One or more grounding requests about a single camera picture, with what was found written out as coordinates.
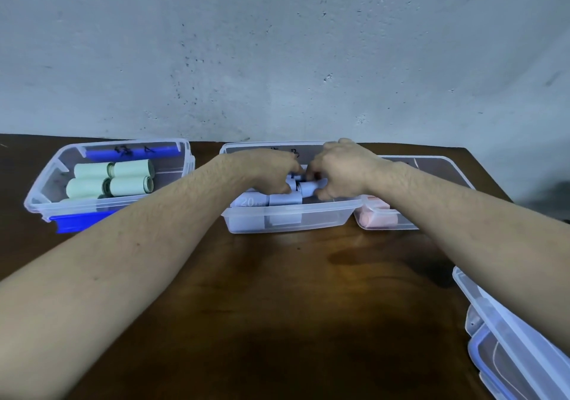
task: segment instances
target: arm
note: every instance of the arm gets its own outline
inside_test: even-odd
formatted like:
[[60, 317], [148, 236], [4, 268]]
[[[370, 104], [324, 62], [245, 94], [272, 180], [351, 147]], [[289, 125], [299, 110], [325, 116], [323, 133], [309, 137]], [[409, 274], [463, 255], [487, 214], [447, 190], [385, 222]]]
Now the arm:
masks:
[[481, 288], [570, 353], [570, 226], [341, 139], [310, 164], [319, 198], [372, 194], [429, 235]]
[[57, 398], [166, 289], [250, 187], [290, 193], [291, 153], [219, 155], [0, 282], [0, 398]]

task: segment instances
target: brown table surface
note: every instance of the brown table surface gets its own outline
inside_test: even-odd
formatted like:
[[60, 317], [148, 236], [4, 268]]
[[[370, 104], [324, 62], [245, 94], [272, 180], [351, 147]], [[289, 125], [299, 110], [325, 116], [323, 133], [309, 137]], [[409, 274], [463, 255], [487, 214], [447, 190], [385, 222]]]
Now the brown table surface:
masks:
[[[61, 146], [87, 140], [0, 135], [0, 279], [70, 237], [23, 200]], [[364, 146], [444, 155], [508, 199], [466, 149]], [[197, 166], [220, 147], [191, 143]], [[69, 398], [490, 399], [467, 355], [468, 301], [452, 267], [419, 231], [364, 231], [351, 217], [233, 235], [220, 217]]]

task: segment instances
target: forearm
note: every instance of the forearm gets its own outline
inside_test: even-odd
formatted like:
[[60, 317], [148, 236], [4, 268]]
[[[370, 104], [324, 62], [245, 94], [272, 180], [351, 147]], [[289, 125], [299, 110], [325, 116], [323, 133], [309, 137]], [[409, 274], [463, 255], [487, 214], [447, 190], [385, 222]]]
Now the forearm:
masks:
[[477, 284], [570, 351], [570, 227], [404, 164], [373, 192], [429, 235]]
[[0, 398], [62, 395], [160, 295], [216, 217], [251, 186], [229, 157], [0, 282]]

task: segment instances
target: concrete wall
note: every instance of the concrete wall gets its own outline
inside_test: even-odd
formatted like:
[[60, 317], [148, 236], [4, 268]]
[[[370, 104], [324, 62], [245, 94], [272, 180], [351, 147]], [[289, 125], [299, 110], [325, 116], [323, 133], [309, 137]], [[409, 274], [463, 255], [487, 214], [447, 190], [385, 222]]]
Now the concrete wall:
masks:
[[570, 0], [0, 0], [0, 131], [465, 146], [527, 201], [570, 178], [569, 27]]

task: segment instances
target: hand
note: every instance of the hand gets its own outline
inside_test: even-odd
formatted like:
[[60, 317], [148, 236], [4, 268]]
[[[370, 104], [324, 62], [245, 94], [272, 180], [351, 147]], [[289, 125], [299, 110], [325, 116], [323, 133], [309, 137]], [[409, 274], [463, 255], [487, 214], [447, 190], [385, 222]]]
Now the hand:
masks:
[[339, 197], [354, 197], [370, 194], [373, 174], [379, 166], [392, 162], [378, 157], [350, 139], [327, 142], [324, 150], [307, 167], [307, 180], [314, 180], [315, 174], [328, 178], [324, 188], [315, 195], [322, 201]]
[[230, 154], [238, 159], [251, 179], [250, 187], [263, 194], [290, 193], [285, 182], [290, 173], [304, 174], [296, 155], [274, 149], [249, 149]]

